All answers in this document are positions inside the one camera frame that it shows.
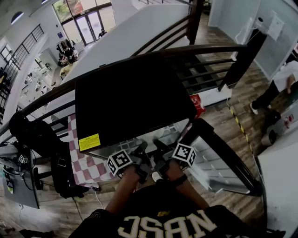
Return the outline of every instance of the checkered cloth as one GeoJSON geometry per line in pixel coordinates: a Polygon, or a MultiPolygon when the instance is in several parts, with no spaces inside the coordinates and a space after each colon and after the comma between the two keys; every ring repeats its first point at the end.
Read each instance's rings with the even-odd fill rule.
{"type": "Polygon", "coordinates": [[[80,153],[75,114],[68,117],[68,137],[74,180],[77,185],[97,187],[96,182],[114,178],[108,168],[107,159],[100,159],[80,153]]]}

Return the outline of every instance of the red box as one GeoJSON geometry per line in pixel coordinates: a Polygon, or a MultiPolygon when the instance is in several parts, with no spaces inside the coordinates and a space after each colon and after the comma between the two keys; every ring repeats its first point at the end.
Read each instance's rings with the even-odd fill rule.
{"type": "Polygon", "coordinates": [[[197,120],[200,117],[201,113],[205,112],[206,110],[205,110],[204,106],[202,105],[202,101],[199,97],[199,94],[191,95],[190,99],[196,107],[197,113],[196,113],[196,116],[195,116],[195,120],[197,120]]]}

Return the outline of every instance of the ceiling light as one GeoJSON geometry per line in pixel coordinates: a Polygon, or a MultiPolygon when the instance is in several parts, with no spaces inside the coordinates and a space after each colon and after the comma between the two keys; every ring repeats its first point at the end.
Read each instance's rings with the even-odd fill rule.
{"type": "Polygon", "coordinates": [[[20,19],[22,15],[24,15],[23,12],[17,12],[16,14],[14,14],[14,16],[11,18],[11,25],[15,23],[18,19],[20,19]]]}

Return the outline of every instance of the yellow black caution tape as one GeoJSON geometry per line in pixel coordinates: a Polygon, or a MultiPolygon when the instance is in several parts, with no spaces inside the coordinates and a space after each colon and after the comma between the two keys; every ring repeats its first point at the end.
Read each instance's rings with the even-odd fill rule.
{"type": "Polygon", "coordinates": [[[240,127],[240,129],[241,129],[242,133],[244,134],[244,136],[245,136],[245,138],[246,138],[246,141],[247,141],[247,143],[248,143],[248,145],[249,145],[249,147],[250,147],[250,150],[251,150],[252,156],[254,156],[254,155],[253,155],[253,150],[252,150],[252,147],[251,147],[250,140],[248,139],[248,136],[247,136],[247,134],[245,133],[243,126],[241,125],[241,123],[240,123],[240,121],[239,121],[238,117],[235,115],[235,113],[234,113],[233,109],[232,109],[232,108],[231,108],[229,105],[228,105],[228,107],[229,107],[229,110],[230,110],[230,112],[231,112],[231,113],[232,113],[232,115],[234,116],[234,118],[235,118],[235,120],[236,120],[236,122],[237,122],[238,126],[240,127]]]}

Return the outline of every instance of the wristband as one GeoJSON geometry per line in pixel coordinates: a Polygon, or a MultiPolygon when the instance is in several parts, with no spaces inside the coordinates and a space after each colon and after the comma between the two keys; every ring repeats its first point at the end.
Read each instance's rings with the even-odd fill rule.
{"type": "Polygon", "coordinates": [[[172,185],[174,185],[174,187],[177,187],[177,186],[183,184],[186,180],[187,180],[187,176],[186,176],[186,174],[184,174],[180,178],[177,178],[174,181],[172,181],[172,185]]]}

